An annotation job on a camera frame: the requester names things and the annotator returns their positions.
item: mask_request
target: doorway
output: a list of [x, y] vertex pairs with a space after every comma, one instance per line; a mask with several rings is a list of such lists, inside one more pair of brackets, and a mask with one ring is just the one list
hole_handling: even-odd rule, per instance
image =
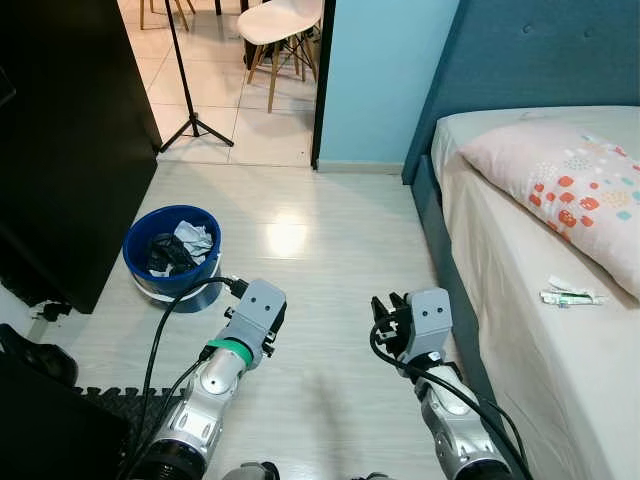
[[[319, 64], [317, 82], [308, 67], [306, 81], [302, 81], [289, 57], [278, 72], [271, 113], [267, 112], [270, 58], [265, 58], [249, 83], [245, 42], [236, 27], [242, 4], [255, 7], [261, 2], [222, 0], [222, 14], [216, 15], [213, 0], [191, 0], [193, 11], [187, 0], [172, 0], [195, 110], [203, 122], [235, 145], [227, 147], [211, 135], [193, 138], [188, 129], [187, 135], [158, 155], [159, 162], [315, 168], [335, 0], [324, 2], [323, 19], [309, 32]], [[187, 107], [165, 4], [153, 1], [152, 11], [150, 3], [142, 2], [141, 16], [139, 0], [118, 0], [158, 129], [166, 141], [187, 119]]]

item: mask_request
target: white chair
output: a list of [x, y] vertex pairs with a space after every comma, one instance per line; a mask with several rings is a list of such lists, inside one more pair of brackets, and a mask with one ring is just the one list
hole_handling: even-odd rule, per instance
[[309, 45], [309, 39], [304, 35], [304, 32], [318, 23], [321, 15], [322, 0], [271, 0], [268, 3], [250, 8], [240, 15], [238, 19], [240, 35], [258, 47], [253, 57], [247, 83], [251, 83], [253, 79], [256, 67], [260, 64], [265, 54], [265, 46], [273, 44], [271, 85], [269, 86], [269, 113], [271, 113], [273, 107], [273, 91], [276, 86], [280, 42], [282, 40], [289, 39], [290, 45], [287, 49], [290, 52], [289, 57], [293, 55], [296, 74], [298, 73], [298, 60], [300, 60], [302, 80], [305, 81], [305, 65], [311, 67], [313, 78], [317, 80], [318, 74], [313, 60], [313, 53]]

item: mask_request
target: door frame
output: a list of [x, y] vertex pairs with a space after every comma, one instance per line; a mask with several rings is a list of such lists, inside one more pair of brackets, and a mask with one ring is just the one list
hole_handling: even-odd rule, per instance
[[318, 91], [316, 92], [316, 112], [313, 122], [313, 140], [311, 144], [311, 168], [314, 170], [318, 169], [318, 157], [320, 156], [320, 145], [322, 142], [322, 123], [324, 120], [324, 104], [329, 79], [329, 61], [331, 59], [331, 40], [333, 37], [335, 12], [336, 0], [324, 0], [320, 61], [318, 66]]

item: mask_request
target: chair seat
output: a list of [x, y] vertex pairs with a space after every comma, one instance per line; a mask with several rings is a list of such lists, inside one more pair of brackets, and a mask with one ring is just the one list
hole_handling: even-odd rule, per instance
[[238, 19], [238, 31], [254, 45], [267, 45], [313, 27], [320, 11], [303, 14], [289, 0], [271, 0], [250, 8]]

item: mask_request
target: baseboard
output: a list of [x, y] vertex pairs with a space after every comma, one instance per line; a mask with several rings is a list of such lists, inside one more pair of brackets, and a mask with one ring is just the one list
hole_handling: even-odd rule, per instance
[[402, 163], [376, 162], [328, 162], [318, 159], [320, 173], [377, 173], [385, 175], [400, 175]]

